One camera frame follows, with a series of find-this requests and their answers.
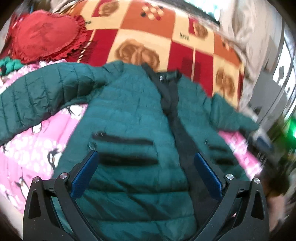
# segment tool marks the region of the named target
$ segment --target pink fabric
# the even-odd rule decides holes
[[[42,61],[24,66],[10,74],[10,79],[0,90],[5,90],[24,74],[53,63]],[[86,108],[87,105],[67,107],[0,147],[0,192],[22,213],[32,179],[35,176],[50,179]]]
[[[257,173],[261,172],[262,167],[260,162],[247,150],[247,140],[238,131],[219,131],[219,135],[225,140],[227,145],[229,145],[234,156],[237,158],[240,166],[245,170],[247,177],[250,180],[253,179]]]

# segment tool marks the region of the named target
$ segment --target jacket pocket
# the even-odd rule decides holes
[[[98,131],[92,134],[89,148],[100,155],[100,163],[114,166],[146,166],[158,163],[153,141],[120,137]]]

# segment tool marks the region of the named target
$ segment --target bed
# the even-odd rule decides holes
[[[218,92],[238,107],[244,65],[213,30],[215,26],[202,18],[162,2],[139,0],[82,0],[61,14],[82,15],[87,29],[86,42],[65,61],[102,66],[119,59],[147,62],[154,71],[179,69],[200,83],[208,96]],[[20,76],[45,65],[26,65],[6,76],[0,93]],[[21,213],[32,179],[50,179],[86,109],[87,105],[67,107],[0,147],[0,192]],[[242,135],[219,134],[249,178],[260,172],[260,163],[247,151]]]

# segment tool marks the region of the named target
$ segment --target green puffer jacket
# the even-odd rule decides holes
[[[208,144],[212,143],[228,150],[227,158],[235,160],[217,130],[253,131],[258,126],[234,111],[219,95],[208,98],[200,85],[186,77],[179,80],[178,93],[179,118],[203,155],[212,162],[225,155],[225,151],[210,151]],[[77,204],[103,240],[188,239],[196,232],[197,222],[160,99],[141,66],[120,61],[103,67],[50,65],[25,75],[1,94],[0,145],[66,106],[88,103],[54,176],[69,172],[81,162],[89,146],[95,146],[99,153],[146,158],[148,162],[133,165],[100,164]],[[100,132],[149,141],[127,145],[95,140],[92,134]],[[238,164],[220,168],[247,179]]]

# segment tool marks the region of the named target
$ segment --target brown rose print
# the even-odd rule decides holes
[[[154,71],[159,68],[159,55],[135,39],[127,39],[115,51],[115,57],[127,64],[147,63]]]
[[[194,33],[196,37],[205,39],[208,36],[207,29],[201,24],[199,24],[199,22],[194,22],[193,28],[194,28]]]
[[[223,93],[223,97],[228,96],[233,98],[234,96],[234,81],[233,78],[224,72],[223,68],[219,68],[216,74],[216,84],[219,86]]]
[[[99,14],[101,17],[108,17],[119,8],[119,1],[112,0],[110,2],[105,2],[99,7]]]

